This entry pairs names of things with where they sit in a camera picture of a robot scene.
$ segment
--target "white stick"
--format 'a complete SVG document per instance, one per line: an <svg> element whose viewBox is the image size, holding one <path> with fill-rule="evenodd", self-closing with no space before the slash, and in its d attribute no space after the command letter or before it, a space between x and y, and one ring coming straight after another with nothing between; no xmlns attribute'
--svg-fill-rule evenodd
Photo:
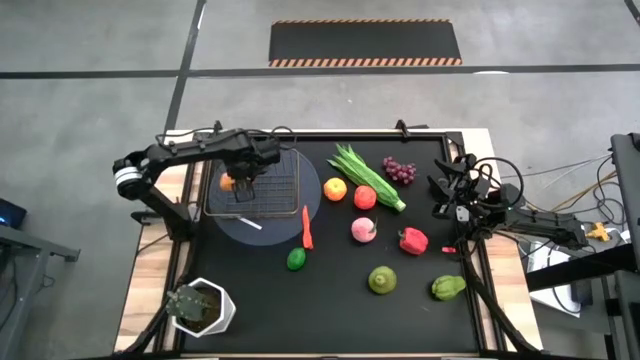
<svg viewBox="0 0 640 360"><path fill-rule="evenodd" d="M257 230L262 230L262 226L254 223L251 220L245 219L242 216L239 216L238 220L242 221L243 223L245 223L245 224L247 224L247 225L249 225L249 226L251 226L251 227L253 227L253 228L257 229Z"/></svg>

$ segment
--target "carrot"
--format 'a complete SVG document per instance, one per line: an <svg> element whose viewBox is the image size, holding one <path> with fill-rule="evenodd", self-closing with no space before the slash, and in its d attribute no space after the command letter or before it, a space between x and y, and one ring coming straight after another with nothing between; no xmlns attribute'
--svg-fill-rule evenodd
<svg viewBox="0 0 640 360"><path fill-rule="evenodd" d="M309 210L307 205L302 208L302 246L305 249L313 250L313 240L311 239L311 221L309 220Z"/></svg>

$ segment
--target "purple grapes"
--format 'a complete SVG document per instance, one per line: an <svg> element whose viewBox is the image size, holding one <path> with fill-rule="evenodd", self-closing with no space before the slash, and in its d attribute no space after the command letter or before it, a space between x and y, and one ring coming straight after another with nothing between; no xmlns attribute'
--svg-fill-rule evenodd
<svg viewBox="0 0 640 360"><path fill-rule="evenodd" d="M393 157L388 156L382 159L382 166L387 175L400 184L409 185L416 179L416 164L414 163L402 165Z"/></svg>

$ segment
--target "black table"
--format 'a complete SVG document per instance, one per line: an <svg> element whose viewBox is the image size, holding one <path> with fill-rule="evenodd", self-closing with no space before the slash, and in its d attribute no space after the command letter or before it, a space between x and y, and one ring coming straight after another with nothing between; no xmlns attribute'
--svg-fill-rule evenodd
<svg viewBox="0 0 640 360"><path fill-rule="evenodd" d="M299 134L297 149L316 167L320 182L343 177L326 159L334 143L352 144L374 169L383 157L414 162L420 177L398 190L407 204L402 213L382 205L368 212L348 199L321 201L312 221L315 249L297 273L286 268L300 236L269 247L239 243L203 218L195 244L196 275L227 289L238 311L224 334L185 337L183 353L215 354L433 354L475 353L480 328L475 296L468 292L449 302L431 298L428 286L441 275L461 275L458 261L441 252L457 238L453 221L434 219L426 175L439 175L434 158L448 160L445 134L412 135L405 142L391 134ZM350 225L360 216L378 218L378 235L367 245L351 239ZM426 254L414 257L398 247L397 231L406 226L429 237ZM371 293L366 278L380 265L398 275L396 290Z"/></svg>

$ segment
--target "metal wire rack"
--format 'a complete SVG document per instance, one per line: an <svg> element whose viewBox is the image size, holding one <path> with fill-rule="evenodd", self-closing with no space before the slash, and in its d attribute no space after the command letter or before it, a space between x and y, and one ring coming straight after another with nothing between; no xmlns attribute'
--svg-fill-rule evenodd
<svg viewBox="0 0 640 360"><path fill-rule="evenodd" d="M237 202L232 191L222 191L220 177L226 173L222 162L214 162L210 171L205 215L221 217L279 217L292 216L298 211L299 153L295 149L282 150L280 162L253 182L255 199Z"/></svg>

